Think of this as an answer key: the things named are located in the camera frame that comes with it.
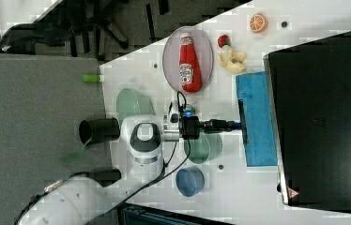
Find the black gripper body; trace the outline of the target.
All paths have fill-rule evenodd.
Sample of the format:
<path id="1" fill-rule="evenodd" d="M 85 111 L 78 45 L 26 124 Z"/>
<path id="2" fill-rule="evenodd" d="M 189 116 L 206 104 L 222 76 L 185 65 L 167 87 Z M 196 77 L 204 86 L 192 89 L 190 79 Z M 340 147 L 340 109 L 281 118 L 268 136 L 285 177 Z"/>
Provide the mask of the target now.
<path id="1" fill-rule="evenodd" d="M 200 121 L 197 116 L 182 116 L 179 121 L 179 134 L 184 140 L 197 140 L 200 133 L 206 134 L 230 132 L 237 129 L 235 121 L 210 119 Z"/>

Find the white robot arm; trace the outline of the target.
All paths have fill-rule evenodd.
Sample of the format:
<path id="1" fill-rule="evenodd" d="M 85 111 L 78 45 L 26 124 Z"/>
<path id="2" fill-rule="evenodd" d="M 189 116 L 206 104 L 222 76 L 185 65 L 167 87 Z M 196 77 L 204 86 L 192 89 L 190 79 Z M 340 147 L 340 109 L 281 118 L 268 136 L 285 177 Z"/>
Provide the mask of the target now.
<path id="1" fill-rule="evenodd" d="M 77 172 L 58 180 L 32 199 L 14 225 L 86 225 L 165 177 L 165 142 L 240 129 L 236 121 L 202 121 L 176 101 L 164 116 L 133 115 L 116 121 L 114 130 L 126 144 L 130 170 Z"/>

